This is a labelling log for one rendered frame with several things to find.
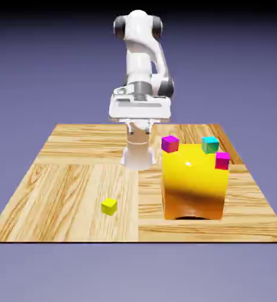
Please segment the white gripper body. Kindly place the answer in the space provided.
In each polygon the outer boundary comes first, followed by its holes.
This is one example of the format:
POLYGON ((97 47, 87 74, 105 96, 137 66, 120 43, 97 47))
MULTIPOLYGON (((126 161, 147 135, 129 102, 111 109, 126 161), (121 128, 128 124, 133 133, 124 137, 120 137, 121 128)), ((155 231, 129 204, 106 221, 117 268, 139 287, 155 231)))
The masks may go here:
POLYGON ((171 100, 168 97, 146 96, 146 100, 137 101, 133 94, 112 95, 109 105, 109 117, 115 122, 127 120, 152 120, 168 122, 171 117, 171 100))

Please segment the small purple cube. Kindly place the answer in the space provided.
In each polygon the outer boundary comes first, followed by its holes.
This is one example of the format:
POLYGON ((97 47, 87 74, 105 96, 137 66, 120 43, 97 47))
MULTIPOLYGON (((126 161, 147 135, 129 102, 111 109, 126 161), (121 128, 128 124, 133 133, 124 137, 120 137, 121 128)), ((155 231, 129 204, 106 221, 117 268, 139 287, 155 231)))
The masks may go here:
POLYGON ((169 135, 162 137, 161 149, 167 153, 172 153, 178 151, 179 148, 179 138, 169 135))

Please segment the small cyan cube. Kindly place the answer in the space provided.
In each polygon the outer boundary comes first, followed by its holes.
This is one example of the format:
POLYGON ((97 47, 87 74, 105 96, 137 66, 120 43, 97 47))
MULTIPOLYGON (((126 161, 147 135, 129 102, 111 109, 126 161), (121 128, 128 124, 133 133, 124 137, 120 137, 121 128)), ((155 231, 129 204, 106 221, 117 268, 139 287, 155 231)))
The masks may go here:
POLYGON ((201 140, 201 148, 205 154, 213 154, 219 150, 219 140, 212 137, 203 137, 201 140))

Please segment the small magenta cube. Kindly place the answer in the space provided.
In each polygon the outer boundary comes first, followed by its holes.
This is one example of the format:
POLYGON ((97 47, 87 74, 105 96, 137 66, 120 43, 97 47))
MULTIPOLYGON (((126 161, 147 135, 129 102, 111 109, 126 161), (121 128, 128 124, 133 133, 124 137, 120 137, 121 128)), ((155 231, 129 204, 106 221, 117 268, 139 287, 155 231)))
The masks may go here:
POLYGON ((230 154, 228 152, 217 152, 215 169, 228 170, 230 162, 230 154))

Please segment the small yellow cube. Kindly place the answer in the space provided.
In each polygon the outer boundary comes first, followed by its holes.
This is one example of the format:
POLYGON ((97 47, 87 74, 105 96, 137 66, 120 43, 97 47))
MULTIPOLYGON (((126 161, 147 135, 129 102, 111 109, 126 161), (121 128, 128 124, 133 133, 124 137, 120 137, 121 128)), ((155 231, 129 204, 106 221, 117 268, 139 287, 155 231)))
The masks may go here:
POLYGON ((101 203, 101 210, 103 214, 112 216, 117 211, 117 200, 106 198, 101 203))

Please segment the large yellow box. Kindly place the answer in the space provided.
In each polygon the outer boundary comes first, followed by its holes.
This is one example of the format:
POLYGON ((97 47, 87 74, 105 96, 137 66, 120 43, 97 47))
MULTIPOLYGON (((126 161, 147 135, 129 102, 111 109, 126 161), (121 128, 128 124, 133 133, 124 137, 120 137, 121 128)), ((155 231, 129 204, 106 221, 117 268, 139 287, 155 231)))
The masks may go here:
POLYGON ((201 144, 180 144, 162 153, 162 199, 165 219, 218 220, 223 216, 229 170, 215 169, 216 153, 201 144))

